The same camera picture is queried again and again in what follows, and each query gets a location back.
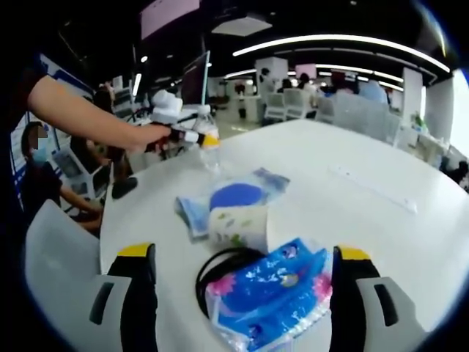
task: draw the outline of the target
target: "floor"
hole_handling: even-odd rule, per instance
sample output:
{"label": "floor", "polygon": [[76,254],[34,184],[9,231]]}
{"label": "floor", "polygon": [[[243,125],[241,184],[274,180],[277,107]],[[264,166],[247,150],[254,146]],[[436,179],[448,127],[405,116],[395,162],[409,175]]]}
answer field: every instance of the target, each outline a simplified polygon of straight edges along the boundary
{"label": "floor", "polygon": [[240,119],[240,115],[236,110],[217,111],[215,121],[221,139],[233,137],[260,127],[259,124],[255,122]]}

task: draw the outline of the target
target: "face mask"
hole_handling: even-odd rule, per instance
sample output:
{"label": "face mask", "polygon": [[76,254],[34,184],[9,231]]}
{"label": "face mask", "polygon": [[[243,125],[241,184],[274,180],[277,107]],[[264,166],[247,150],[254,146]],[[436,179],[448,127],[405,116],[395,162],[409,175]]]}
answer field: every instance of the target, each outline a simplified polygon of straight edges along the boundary
{"label": "face mask", "polygon": [[46,138],[37,139],[37,150],[32,150],[32,160],[36,166],[42,166],[47,161],[47,145]]}

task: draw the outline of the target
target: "white pillar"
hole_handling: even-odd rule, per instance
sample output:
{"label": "white pillar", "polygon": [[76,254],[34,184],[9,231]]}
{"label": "white pillar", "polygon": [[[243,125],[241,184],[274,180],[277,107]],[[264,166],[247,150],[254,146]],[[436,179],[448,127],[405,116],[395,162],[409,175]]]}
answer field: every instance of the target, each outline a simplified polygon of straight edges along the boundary
{"label": "white pillar", "polygon": [[405,67],[402,78],[404,79],[402,119],[404,124],[410,124],[410,117],[415,113],[420,114],[422,74]]}

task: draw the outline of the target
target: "blue tissue pack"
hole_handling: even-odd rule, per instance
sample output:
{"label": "blue tissue pack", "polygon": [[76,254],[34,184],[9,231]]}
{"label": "blue tissue pack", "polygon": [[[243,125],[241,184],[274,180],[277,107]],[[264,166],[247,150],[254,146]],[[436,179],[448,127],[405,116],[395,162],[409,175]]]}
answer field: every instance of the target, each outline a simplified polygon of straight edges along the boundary
{"label": "blue tissue pack", "polygon": [[207,286],[210,320],[235,351],[292,341],[329,309],[332,255],[297,238]]}

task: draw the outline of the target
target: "led strip light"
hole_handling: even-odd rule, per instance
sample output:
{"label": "led strip light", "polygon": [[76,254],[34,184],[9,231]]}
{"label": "led strip light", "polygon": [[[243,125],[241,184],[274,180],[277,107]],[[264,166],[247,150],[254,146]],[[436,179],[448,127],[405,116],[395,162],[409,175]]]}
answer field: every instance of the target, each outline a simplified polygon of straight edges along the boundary
{"label": "led strip light", "polygon": [[256,51],[259,49],[263,48],[269,48],[271,46],[277,46],[277,45],[283,45],[283,44],[290,44],[290,43],[300,43],[300,42],[309,42],[309,41],[318,41],[318,40],[349,40],[353,42],[362,42],[362,43],[370,43],[370,44],[376,44],[376,45],[383,45],[387,46],[389,48],[394,48],[396,50],[404,51],[406,53],[412,54],[413,56],[420,57],[421,59],[424,59],[435,66],[439,67],[443,71],[446,71],[447,73],[450,72],[450,69],[448,66],[443,64],[442,62],[439,62],[436,59],[433,59],[431,56],[426,55],[416,49],[409,48],[408,46],[402,45],[402,44],[397,44],[390,42],[388,40],[383,40],[383,39],[377,39],[377,38],[372,38],[372,37],[363,37],[360,35],[348,35],[348,34],[313,34],[313,35],[303,35],[301,37],[291,37],[291,38],[284,38],[284,39],[277,39],[277,40],[272,40],[270,42],[262,43],[262,44],[257,44],[254,46],[251,46],[249,48],[244,48],[239,51],[235,51],[233,53],[233,56],[239,56],[243,54],[250,53],[252,51]]}

